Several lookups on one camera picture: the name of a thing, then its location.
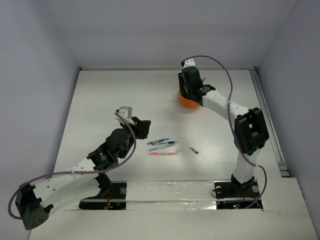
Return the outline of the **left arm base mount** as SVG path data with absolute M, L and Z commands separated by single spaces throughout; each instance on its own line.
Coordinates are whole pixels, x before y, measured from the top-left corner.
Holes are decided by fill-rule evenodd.
M 96 178 L 99 192 L 79 202 L 81 210 L 126 210 L 127 182 L 111 181 L 105 174 Z

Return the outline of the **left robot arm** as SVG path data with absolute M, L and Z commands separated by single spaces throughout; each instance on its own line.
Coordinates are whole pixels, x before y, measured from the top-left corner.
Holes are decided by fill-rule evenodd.
M 107 172 L 124 165 L 135 153 L 137 140 L 148 137 L 151 121 L 116 113 L 115 129 L 96 150 L 69 170 L 37 176 L 23 183 L 11 197 L 26 230 L 42 225 L 57 210 L 90 197 L 107 198 L 112 182 Z

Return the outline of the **light blue clear pen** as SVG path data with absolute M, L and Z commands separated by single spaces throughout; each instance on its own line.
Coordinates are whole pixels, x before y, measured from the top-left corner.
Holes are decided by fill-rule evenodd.
M 175 143 L 171 143 L 171 144 L 166 144 L 166 145 L 161 145 L 161 146 L 157 146 L 157 147 L 153 147 L 151 149 L 148 149 L 146 152 L 149 153 L 149 152 L 154 152 L 154 151 L 157 151 L 157 150 L 162 150 L 162 149 L 166 149 L 166 148 L 170 148 L 170 147 L 173 147 L 175 146 L 176 144 Z

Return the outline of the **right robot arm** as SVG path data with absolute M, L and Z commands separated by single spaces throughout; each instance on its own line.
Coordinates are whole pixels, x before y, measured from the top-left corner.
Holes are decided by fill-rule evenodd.
M 179 93 L 187 100 L 214 111 L 226 119 L 238 149 L 236 167 L 231 175 L 230 190 L 242 196 L 254 181 L 254 168 L 261 149 L 269 140 L 269 132 L 260 108 L 241 106 L 225 97 L 209 84 L 204 84 L 195 66 L 187 66 L 178 74 Z

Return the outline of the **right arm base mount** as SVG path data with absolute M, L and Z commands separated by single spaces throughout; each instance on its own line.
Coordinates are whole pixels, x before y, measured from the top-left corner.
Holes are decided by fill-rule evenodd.
M 240 183 L 233 175 L 230 181 L 214 183 L 211 196 L 217 200 L 217 209 L 262 209 L 261 193 L 255 177 Z

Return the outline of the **red clear pen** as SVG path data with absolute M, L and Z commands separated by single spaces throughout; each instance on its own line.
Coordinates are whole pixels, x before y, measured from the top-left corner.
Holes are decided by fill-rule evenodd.
M 148 156 L 176 156 L 178 152 L 147 152 Z

